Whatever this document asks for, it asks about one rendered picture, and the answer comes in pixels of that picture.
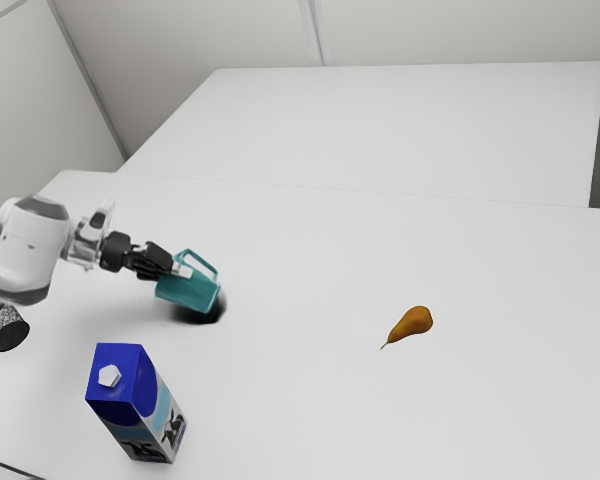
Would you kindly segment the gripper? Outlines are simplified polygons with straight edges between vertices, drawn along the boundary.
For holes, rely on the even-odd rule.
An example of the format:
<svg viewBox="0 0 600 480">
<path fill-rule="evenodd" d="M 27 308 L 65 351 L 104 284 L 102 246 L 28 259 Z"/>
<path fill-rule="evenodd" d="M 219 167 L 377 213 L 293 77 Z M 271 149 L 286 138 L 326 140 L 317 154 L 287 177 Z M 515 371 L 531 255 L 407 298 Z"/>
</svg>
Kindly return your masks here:
<svg viewBox="0 0 600 480">
<path fill-rule="evenodd" d="M 142 281 L 158 281 L 164 275 L 189 279 L 193 274 L 191 267 L 175 262 L 169 252 L 153 242 L 140 248 L 140 263 L 133 266 L 132 257 L 138 248 L 128 234 L 112 231 L 102 243 L 100 267 L 113 273 L 126 268 L 134 271 L 137 279 Z"/>
</svg>

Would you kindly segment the grey mesh pen holder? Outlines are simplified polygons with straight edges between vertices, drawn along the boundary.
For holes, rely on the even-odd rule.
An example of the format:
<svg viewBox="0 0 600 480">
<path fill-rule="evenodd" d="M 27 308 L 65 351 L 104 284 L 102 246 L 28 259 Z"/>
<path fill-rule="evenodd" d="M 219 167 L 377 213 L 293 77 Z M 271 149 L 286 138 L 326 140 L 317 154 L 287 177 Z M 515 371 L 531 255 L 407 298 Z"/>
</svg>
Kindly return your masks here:
<svg viewBox="0 0 600 480">
<path fill-rule="evenodd" d="M 16 308 L 0 301 L 0 352 L 10 351 L 27 338 L 29 324 Z"/>
</svg>

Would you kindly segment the blue milk carton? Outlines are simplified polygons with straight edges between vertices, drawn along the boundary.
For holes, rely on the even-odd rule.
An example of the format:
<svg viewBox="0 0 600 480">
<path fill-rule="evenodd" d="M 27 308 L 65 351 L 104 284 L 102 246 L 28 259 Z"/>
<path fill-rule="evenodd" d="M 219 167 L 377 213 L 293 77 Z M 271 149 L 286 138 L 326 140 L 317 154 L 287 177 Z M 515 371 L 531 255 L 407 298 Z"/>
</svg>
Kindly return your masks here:
<svg viewBox="0 0 600 480">
<path fill-rule="evenodd" d="M 85 401 L 130 459 L 175 461 L 188 421 L 142 345 L 98 343 Z"/>
</svg>

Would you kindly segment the teal faceted mug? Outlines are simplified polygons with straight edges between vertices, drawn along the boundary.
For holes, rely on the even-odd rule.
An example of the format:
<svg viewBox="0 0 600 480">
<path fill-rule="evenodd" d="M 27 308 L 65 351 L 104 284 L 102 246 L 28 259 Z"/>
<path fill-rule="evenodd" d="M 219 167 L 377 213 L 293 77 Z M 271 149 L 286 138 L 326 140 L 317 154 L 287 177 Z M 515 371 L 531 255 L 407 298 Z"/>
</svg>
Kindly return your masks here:
<svg viewBox="0 0 600 480">
<path fill-rule="evenodd" d="M 208 314 L 220 293 L 218 270 L 191 249 L 173 256 L 170 273 L 162 275 L 155 296 L 173 304 Z"/>
</svg>

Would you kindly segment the brown pear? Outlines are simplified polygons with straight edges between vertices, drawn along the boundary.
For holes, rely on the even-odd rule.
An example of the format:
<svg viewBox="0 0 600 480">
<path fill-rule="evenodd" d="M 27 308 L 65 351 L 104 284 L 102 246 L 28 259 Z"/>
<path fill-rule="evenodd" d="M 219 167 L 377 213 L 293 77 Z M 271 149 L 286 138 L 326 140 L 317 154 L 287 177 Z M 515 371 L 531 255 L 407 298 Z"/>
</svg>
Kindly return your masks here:
<svg viewBox="0 0 600 480">
<path fill-rule="evenodd" d="M 433 324 L 433 316 L 428 307 L 422 305 L 411 307 L 389 331 L 379 350 L 407 337 L 424 334 L 432 329 Z"/>
</svg>

